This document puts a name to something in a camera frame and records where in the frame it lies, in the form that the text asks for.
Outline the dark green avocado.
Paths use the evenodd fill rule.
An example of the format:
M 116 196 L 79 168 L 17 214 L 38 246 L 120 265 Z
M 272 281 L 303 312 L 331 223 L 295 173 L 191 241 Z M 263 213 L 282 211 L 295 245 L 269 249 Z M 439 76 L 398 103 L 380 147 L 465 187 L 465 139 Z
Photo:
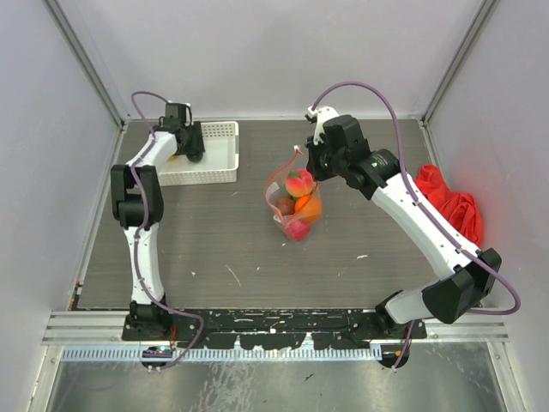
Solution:
M 187 159 L 192 162 L 192 163 L 198 163 L 202 160 L 204 156 L 204 152 L 201 151 L 201 152 L 192 152 L 192 153 L 188 153 L 186 155 Z

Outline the pink yellow peach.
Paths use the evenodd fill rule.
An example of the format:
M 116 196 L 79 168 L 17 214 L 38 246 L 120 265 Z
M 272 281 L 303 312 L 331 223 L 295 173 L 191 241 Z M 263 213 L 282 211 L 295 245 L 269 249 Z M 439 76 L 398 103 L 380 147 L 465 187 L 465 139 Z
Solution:
M 289 196 L 301 198 L 313 192 L 316 182 L 310 172 L 301 168 L 292 170 L 287 175 L 285 187 Z

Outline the orange fruit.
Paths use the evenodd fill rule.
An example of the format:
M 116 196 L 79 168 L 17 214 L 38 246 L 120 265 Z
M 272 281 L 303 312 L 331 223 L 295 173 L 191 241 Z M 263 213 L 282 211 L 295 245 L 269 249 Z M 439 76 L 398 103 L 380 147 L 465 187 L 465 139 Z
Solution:
M 294 211 L 301 220 L 312 223 L 321 217 L 323 203 L 320 197 L 306 195 L 295 202 Z

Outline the clear zip top bag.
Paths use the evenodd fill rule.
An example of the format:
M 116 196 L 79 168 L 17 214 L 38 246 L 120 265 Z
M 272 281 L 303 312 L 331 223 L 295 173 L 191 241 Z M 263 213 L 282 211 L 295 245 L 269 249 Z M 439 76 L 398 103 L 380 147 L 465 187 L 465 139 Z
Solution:
M 306 169 L 308 160 L 295 145 L 293 157 L 271 174 L 264 188 L 275 224 L 294 242 L 304 241 L 323 214 L 319 184 Z

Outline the red apple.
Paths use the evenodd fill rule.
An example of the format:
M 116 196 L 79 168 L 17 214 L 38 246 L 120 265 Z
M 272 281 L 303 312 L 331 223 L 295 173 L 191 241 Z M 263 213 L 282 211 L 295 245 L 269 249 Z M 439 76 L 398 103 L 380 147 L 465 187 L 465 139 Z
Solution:
M 300 242 L 310 234 L 311 224 L 304 220 L 289 221 L 284 231 L 290 240 Z

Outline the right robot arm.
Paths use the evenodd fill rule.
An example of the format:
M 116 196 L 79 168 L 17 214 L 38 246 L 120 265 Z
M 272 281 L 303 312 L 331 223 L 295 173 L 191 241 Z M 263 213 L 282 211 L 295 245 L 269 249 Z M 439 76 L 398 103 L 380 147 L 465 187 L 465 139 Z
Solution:
M 339 176 L 347 185 L 385 211 L 423 253 L 437 276 L 424 287 L 401 290 L 376 305 L 376 326 L 381 335 L 394 338 L 412 320 L 435 318 L 453 324 L 480 303 L 493 288 L 502 258 L 493 249 L 446 233 L 454 228 L 421 194 L 397 157 L 387 149 L 373 151 L 359 121 L 323 108 L 308 116 L 315 126 L 308 137 L 308 171 L 317 181 Z

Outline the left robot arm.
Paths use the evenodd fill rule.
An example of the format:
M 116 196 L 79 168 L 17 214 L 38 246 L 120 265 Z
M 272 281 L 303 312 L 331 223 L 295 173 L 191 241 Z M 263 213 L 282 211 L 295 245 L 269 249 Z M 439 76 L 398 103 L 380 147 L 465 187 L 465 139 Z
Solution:
M 124 164 L 111 168 L 112 214 L 124 231 L 130 251 L 132 292 L 125 328 L 161 340 L 172 329 L 160 279 L 158 231 L 164 215 L 159 169 L 173 156 L 192 162 L 205 152 L 201 126 L 190 104 L 165 101 L 165 114 L 149 125 L 148 139 Z

